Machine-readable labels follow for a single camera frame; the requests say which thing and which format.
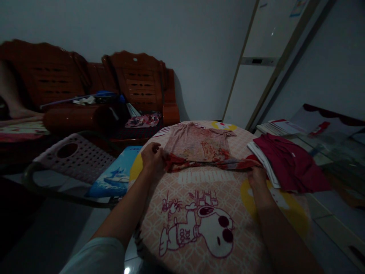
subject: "bare foot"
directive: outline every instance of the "bare foot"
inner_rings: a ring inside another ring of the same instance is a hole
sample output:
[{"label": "bare foot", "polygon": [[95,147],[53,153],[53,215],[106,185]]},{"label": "bare foot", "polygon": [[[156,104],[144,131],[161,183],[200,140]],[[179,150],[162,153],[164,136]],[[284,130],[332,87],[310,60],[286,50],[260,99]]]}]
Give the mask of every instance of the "bare foot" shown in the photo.
[{"label": "bare foot", "polygon": [[44,113],[34,112],[26,108],[16,109],[9,112],[12,119],[23,119],[29,117],[43,117]]}]

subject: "pink fabric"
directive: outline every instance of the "pink fabric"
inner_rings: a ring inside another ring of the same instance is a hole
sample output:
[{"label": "pink fabric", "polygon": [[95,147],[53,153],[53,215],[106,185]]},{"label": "pink fabric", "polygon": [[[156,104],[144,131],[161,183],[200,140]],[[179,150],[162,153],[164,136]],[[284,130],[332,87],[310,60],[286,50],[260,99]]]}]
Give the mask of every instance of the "pink fabric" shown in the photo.
[{"label": "pink fabric", "polygon": [[19,143],[36,140],[49,134],[49,131],[46,130],[42,121],[24,122],[1,127],[0,142]]},{"label": "pink fabric", "polygon": [[155,127],[158,125],[161,113],[145,114],[138,117],[132,117],[125,124],[128,128]]},{"label": "pink fabric", "polygon": [[177,172],[198,166],[238,170],[260,165],[254,160],[234,158],[228,146],[229,136],[234,138],[237,135],[228,130],[203,129],[194,123],[174,126],[165,147],[166,171]]},{"label": "pink fabric", "polygon": [[271,162],[282,190],[299,193],[331,190],[321,169],[300,146],[270,133],[254,142]]}]

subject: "person's left hand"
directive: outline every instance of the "person's left hand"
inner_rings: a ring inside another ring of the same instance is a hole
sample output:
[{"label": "person's left hand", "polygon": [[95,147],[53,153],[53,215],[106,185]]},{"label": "person's left hand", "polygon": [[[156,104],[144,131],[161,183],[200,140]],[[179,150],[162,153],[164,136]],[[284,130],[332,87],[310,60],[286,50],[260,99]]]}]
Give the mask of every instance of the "person's left hand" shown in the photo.
[{"label": "person's left hand", "polygon": [[163,157],[163,148],[159,143],[149,143],[142,151],[143,169],[149,172],[157,173],[165,167]]}]

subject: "round table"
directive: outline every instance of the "round table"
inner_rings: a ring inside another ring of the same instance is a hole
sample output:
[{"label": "round table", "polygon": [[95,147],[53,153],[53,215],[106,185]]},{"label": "round table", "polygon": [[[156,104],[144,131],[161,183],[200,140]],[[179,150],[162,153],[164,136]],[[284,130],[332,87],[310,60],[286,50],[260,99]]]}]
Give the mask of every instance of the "round table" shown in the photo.
[{"label": "round table", "polygon": [[[231,155],[244,159],[252,154],[247,144],[256,136],[250,132],[216,121],[193,123],[202,129],[232,130],[237,136],[228,137]],[[150,142],[164,147],[172,127],[161,129],[144,147]],[[142,167],[139,154],[130,170],[129,187]],[[310,216],[306,198],[274,189],[270,181],[267,184],[281,211],[307,241]],[[204,166],[165,173],[147,205],[135,233],[141,257],[174,273],[272,272],[245,172]]]}]

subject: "person's right hand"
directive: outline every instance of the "person's right hand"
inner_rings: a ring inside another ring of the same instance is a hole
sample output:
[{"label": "person's right hand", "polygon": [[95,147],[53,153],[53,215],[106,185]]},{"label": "person's right hand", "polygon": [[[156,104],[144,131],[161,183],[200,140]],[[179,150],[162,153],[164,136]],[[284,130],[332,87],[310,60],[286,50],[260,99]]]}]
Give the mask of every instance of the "person's right hand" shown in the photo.
[{"label": "person's right hand", "polygon": [[251,167],[248,174],[248,182],[250,183],[251,188],[267,186],[266,185],[266,169],[263,167],[253,166]]}]

